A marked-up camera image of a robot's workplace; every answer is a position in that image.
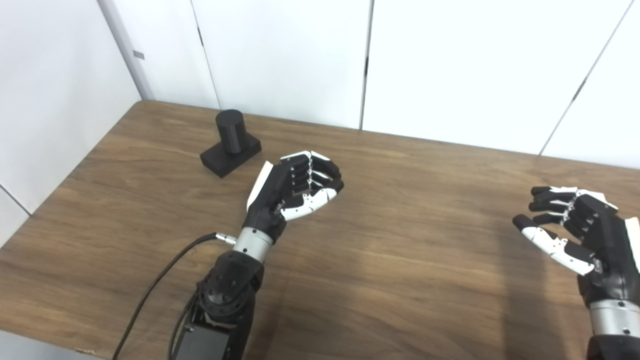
black cylinder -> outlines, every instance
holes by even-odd
[[[237,110],[221,111],[216,116],[216,125],[222,147],[229,154],[239,154],[249,148],[249,138],[244,127],[242,113]]]

robotic finger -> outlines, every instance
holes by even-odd
[[[599,261],[594,258],[594,252],[572,241],[559,238],[556,233],[538,226],[525,215],[513,218],[513,224],[529,241],[552,259],[580,275],[586,275],[596,266],[600,266]]]

black rectangular block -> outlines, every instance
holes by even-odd
[[[249,138],[249,148],[247,150],[239,154],[229,154],[222,146],[222,142],[219,142],[200,154],[202,164],[217,176],[225,177],[229,175],[231,171],[262,150],[260,140],[254,138],[251,134],[247,134],[247,137]]]

black cable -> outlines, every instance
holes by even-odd
[[[216,238],[216,233],[211,233],[211,234],[197,238],[193,243],[190,243],[189,245],[187,245],[187,247],[185,247],[182,251],[180,251],[175,256],[175,258],[173,258],[173,260],[171,260],[171,262],[168,263],[167,266],[160,272],[160,274],[158,274],[158,276],[151,282],[151,285],[149,285],[145,293],[142,295],[142,299],[140,299],[140,302],[138,303],[136,310],[133,312],[133,316],[131,316],[131,320],[129,320],[129,324],[127,325],[126,330],[122,334],[122,339],[120,339],[120,343],[118,344],[118,347],[113,353],[113,357],[111,358],[111,360],[118,360],[118,355],[120,355],[120,351],[124,346],[124,342],[129,337],[129,333],[131,332],[131,329],[133,328],[133,324],[136,322],[136,319],[138,318],[138,314],[140,314],[140,310],[142,309],[142,306],[145,304],[145,301],[147,301],[147,298],[149,297],[149,294],[151,293],[151,291],[156,287],[156,285],[166,275],[166,273],[169,272],[169,270],[171,270],[171,267],[173,267],[182,256],[184,256],[189,250],[191,250],[196,245],[201,244],[205,241],[213,240],[215,238]]]
[[[169,340],[169,349],[166,354],[167,360],[172,360],[173,344],[175,343],[175,336],[178,334],[178,329],[180,329],[180,325],[184,321],[185,317],[187,317],[187,314],[193,316],[193,314],[191,314],[191,311],[192,311],[193,304],[196,302],[197,298],[198,298],[198,293],[194,292],[191,298],[189,299],[189,301],[187,302],[187,305],[182,310],[182,314],[178,318],[178,322],[175,324],[175,327],[173,328],[173,331],[171,333],[171,339]]]

black and white robotic hand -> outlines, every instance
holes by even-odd
[[[565,267],[578,273],[589,308],[593,337],[588,360],[640,359],[640,224],[622,219],[604,194],[578,188],[535,187],[533,219],[518,215],[522,234]],[[541,225],[559,224],[580,243],[560,238]]]
[[[217,234],[233,245],[198,283],[172,360],[240,360],[253,322],[264,261],[287,221],[309,215],[344,187],[340,169],[313,151],[265,162],[247,201],[240,235]]]

